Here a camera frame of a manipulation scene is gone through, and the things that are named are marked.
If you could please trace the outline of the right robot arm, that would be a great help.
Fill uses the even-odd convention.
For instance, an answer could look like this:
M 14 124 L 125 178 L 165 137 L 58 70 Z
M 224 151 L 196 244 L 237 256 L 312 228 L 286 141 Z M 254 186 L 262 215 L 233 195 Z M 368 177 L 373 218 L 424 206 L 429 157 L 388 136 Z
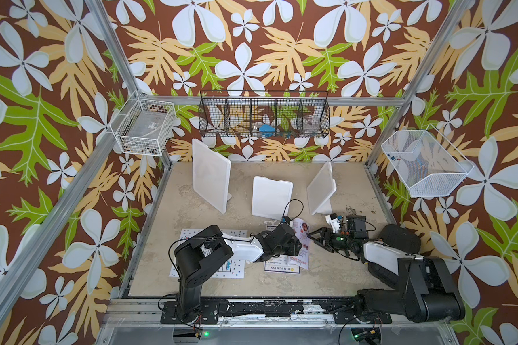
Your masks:
M 366 265 L 387 289 L 361 289 L 353 298 L 358 317 L 396 314 L 414 323 L 459 321 L 466 315 L 444 260 L 420 254 L 421 241 L 413 233 L 387 224 L 377 238 L 365 216 L 326 217 L 327 227 L 307 236 L 322 249 Z

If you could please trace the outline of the pink restaurant special menu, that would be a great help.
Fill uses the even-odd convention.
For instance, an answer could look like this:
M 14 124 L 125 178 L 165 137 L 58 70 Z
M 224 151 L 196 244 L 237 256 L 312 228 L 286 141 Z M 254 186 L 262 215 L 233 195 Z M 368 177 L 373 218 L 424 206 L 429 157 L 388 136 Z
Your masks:
M 285 265 L 299 266 L 301 269 L 309 270 L 309 247 L 311 244 L 311 239 L 308 237 L 309 227 L 307 223 L 300 218 L 296 218 L 292 221 L 292 227 L 302 248 L 296 257 L 282 255 L 281 259 Z

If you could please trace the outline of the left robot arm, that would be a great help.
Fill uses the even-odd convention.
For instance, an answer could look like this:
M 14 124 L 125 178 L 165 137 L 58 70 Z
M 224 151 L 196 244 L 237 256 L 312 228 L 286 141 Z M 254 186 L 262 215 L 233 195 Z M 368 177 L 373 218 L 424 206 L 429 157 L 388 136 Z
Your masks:
M 202 286 L 226 262 L 236 259 L 256 263 L 282 255 L 297 257 L 301 248 L 302 243 L 287 223 L 250 237 L 235 237 L 210 225 L 193 237 L 175 241 L 168 250 L 178 274 L 172 323 L 188 324 L 198 319 Z

